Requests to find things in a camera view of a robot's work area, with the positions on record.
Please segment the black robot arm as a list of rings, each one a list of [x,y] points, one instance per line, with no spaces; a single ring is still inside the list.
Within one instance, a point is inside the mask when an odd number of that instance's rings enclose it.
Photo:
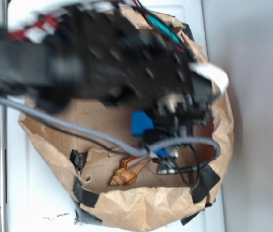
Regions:
[[[0,96],[26,94],[54,113],[72,98],[96,99],[206,122],[218,94],[174,28],[143,7],[110,4],[65,5],[0,31]]]

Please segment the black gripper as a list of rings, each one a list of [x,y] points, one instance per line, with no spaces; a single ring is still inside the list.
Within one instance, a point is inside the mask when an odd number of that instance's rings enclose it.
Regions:
[[[190,70],[189,63],[201,62],[182,30],[135,6],[64,9],[66,97],[143,108],[159,125],[210,120],[216,94],[210,80]]]

